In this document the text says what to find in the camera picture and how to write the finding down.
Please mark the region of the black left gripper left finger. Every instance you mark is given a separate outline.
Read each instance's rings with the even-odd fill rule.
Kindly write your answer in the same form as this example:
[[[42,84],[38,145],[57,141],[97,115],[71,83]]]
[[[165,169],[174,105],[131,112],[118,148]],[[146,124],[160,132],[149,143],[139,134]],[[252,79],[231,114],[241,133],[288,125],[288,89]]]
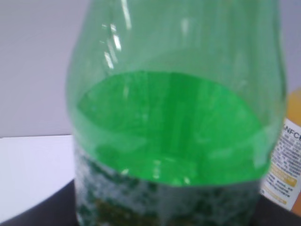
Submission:
[[[76,226],[74,181],[70,181],[58,192],[1,223],[2,226]]]

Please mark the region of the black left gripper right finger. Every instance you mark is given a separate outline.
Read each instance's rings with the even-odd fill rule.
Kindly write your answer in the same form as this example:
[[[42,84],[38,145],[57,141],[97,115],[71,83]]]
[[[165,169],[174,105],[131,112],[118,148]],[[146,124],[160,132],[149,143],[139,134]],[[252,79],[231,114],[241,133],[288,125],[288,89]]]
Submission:
[[[301,226],[301,217],[260,196],[250,226]]]

